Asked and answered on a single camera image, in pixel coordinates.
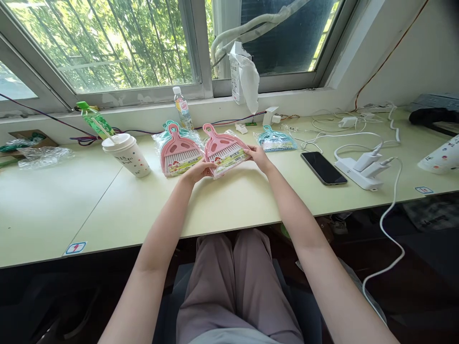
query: pink dustpan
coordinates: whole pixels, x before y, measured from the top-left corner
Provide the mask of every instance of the pink dustpan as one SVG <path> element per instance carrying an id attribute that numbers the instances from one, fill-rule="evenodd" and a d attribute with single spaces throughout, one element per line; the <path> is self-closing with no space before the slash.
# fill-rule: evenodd
<path id="1" fill-rule="evenodd" d="M 167 131 L 171 139 L 161 150 L 161 168 L 166 177 L 171 177 L 184 173 L 201 160 L 203 155 L 194 141 L 179 135 L 177 124 L 169 124 Z"/>
<path id="2" fill-rule="evenodd" d="M 211 124 L 204 124 L 204 132 L 210 139 L 204 148 L 206 161 L 213 162 L 218 168 L 212 170 L 214 178 L 222 176 L 226 171 L 239 165 L 250 158 L 244 153 L 244 149 L 249 149 L 247 145 L 238 137 L 229 134 L 218 134 Z"/>

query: plastic bottle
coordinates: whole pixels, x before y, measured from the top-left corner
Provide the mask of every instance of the plastic bottle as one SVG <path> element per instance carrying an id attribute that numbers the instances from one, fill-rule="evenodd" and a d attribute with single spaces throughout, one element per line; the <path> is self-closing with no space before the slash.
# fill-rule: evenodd
<path id="1" fill-rule="evenodd" d="M 110 135 L 115 135 L 115 131 L 107 123 L 107 121 L 102 117 L 100 112 L 90 108 L 86 102 L 78 102 L 76 104 L 81 109 L 81 116 L 84 118 L 87 124 L 91 126 L 92 129 L 96 131 L 96 133 L 100 136 L 101 139 L 105 140 L 107 135 L 104 134 L 102 130 L 92 121 L 93 118 L 96 119 L 97 122 L 109 133 Z"/>
<path id="2" fill-rule="evenodd" d="M 193 130 L 193 122 L 191 121 L 190 110 L 188 109 L 188 103 L 185 97 L 182 94 L 182 90 L 179 86 L 175 86 L 172 88 L 174 91 L 174 102 L 175 107 L 178 110 L 178 114 L 180 116 L 180 121 L 182 122 L 182 127 L 187 130 Z"/>

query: leg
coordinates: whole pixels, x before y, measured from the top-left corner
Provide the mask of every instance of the leg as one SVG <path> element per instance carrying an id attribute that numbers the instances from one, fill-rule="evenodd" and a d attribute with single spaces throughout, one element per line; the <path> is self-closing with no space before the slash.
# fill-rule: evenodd
<path id="1" fill-rule="evenodd" d="M 236 313 L 234 263 L 231 243 L 223 234 L 197 240 L 185 301 L 177 316 L 177 344 L 217 328 L 252 328 Z"/>
<path id="2" fill-rule="evenodd" d="M 280 343 L 303 343 L 295 314 L 274 270 L 265 234 L 258 229 L 239 233 L 234 248 L 234 270 L 238 314 Z"/>

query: smartphone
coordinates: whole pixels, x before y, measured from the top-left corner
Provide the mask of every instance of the smartphone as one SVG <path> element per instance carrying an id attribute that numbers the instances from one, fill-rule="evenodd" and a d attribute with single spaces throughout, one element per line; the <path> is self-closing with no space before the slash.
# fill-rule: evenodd
<path id="1" fill-rule="evenodd" d="M 319 152 L 301 153 L 301 157 L 323 184 L 339 185 L 348 182 L 348 180 Z"/>

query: white wall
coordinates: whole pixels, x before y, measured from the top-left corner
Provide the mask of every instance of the white wall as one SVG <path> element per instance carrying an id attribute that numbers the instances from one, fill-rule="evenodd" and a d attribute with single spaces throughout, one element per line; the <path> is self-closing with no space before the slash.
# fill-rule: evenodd
<path id="1" fill-rule="evenodd" d="M 359 105 L 385 100 L 406 105 L 421 93 L 440 92 L 459 94 L 459 13 L 453 0 L 429 1 L 362 91 Z"/>
<path id="2" fill-rule="evenodd" d="M 353 109 L 356 93 L 381 65 L 423 3 L 424 0 L 361 0 L 327 87 L 260 95 L 259 110 L 279 106 L 280 113 L 310 116 L 321 109 Z M 458 92 L 458 30 L 448 16 L 451 10 L 447 4 L 447 0 L 430 0 L 389 61 L 363 90 L 359 105 L 386 100 L 405 105 L 420 93 Z M 193 101 L 190 111 L 195 126 L 250 115 L 247 107 L 236 105 L 230 97 Z M 119 108 L 107 110 L 104 115 L 111 125 L 122 130 L 161 131 L 167 119 L 178 120 L 172 104 Z M 78 114 L 61 119 L 90 130 Z M 26 129 L 40 129 L 61 144 L 72 142 L 69 137 L 81 136 L 44 116 L 31 116 L 1 120 L 0 142 L 10 138 L 9 131 Z"/>

